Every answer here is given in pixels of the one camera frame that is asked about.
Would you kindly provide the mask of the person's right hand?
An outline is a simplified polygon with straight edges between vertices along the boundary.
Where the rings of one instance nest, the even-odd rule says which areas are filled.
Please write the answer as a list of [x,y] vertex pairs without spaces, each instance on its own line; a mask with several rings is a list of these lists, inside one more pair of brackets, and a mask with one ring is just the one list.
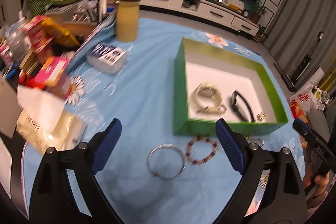
[[306,173],[303,178],[303,187],[305,189],[306,200],[315,198],[323,194],[329,183],[329,173],[325,175],[313,176],[312,174]]

